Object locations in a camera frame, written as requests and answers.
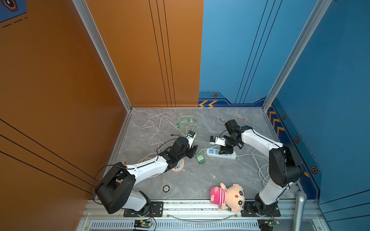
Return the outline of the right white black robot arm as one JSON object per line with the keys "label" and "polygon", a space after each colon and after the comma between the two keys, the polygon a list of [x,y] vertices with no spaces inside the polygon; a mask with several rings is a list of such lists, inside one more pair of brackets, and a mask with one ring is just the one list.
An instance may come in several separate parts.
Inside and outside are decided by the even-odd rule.
{"label": "right white black robot arm", "polygon": [[258,216],[273,214],[278,207],[278,198],[304,175],[298,150],[294,145],[263,136],[250,126],[239,126],[234,119],[226,122],[225,128],[229,135],[210,138],[211,143],[220,146],[221,154],[232,154],[235,146],[241,149],[248,144],[266,155],[270,179],[256,195],[253,209]]}

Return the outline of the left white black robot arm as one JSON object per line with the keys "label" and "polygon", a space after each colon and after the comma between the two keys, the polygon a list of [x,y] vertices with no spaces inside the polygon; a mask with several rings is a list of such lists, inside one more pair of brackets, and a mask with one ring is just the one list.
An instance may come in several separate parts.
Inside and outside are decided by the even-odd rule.
{"label": "left white black robot arm", "polygon": [[142,191],[134,187],[158,174],[165,173],[177,166],[183,158],[192,158],[197,145],[192,145],[193,137],[178,137],[172,146],[167,147],[156,157],[135,165],[114,164],[95,187],[95,194],[100,199],[108,214],[121,209],[133,210],[141,216],[151,210],[151,200]]}

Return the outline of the green charger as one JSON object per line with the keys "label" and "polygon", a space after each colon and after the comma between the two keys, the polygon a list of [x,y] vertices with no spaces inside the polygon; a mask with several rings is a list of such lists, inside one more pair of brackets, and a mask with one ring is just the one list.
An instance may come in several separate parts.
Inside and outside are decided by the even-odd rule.
{"label": "green charger", "polygon": [[201,165],[203,163],[205,163],[205,159],[203,156],[197,156],[197,162]]}

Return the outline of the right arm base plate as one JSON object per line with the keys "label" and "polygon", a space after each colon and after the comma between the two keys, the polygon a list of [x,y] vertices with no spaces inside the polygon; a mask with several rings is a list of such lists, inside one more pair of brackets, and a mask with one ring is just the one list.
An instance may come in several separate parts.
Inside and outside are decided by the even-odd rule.
{"label": "right arm base plate", "polygon": [[245,201],[244,209],[241,211],[243,217],[280,217],[278,202],[271,205],[259,203],[259,201]]}

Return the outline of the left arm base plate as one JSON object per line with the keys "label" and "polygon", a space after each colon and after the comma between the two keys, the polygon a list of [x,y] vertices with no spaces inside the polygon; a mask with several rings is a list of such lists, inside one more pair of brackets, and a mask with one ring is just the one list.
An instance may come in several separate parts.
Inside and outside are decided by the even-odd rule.
{"label": "left arm base plate", "polygon": [[150,203],[147,203],[139,211],[125,209],[123,216],[127,218],[159,218],[163,215],[163,205],[164,203],[162,201],[152,201]]}

